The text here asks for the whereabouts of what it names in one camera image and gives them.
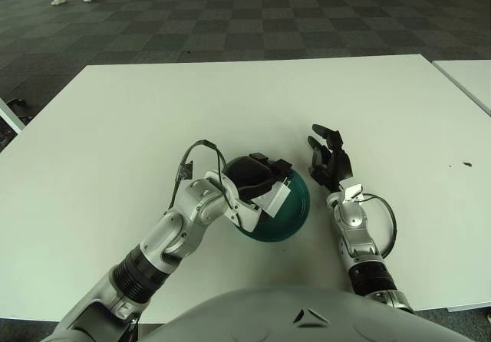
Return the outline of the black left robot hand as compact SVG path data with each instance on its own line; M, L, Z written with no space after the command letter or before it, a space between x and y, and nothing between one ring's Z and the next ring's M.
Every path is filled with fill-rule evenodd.
M270 192L277 182L292 175L292 164L284 159L271 160L262 153L250 153L227 163L223 173L236 186L246 203Z

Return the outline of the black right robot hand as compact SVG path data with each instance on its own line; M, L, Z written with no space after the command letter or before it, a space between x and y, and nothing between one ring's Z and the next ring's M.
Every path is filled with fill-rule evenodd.
M313 124L312 130L325 140L325 144L322 145L313 136L308 136L308 144L312 148L309 174L329 192L338 192L340 182L353 176L349 156L343 149L341 134L338 130L319 124Z

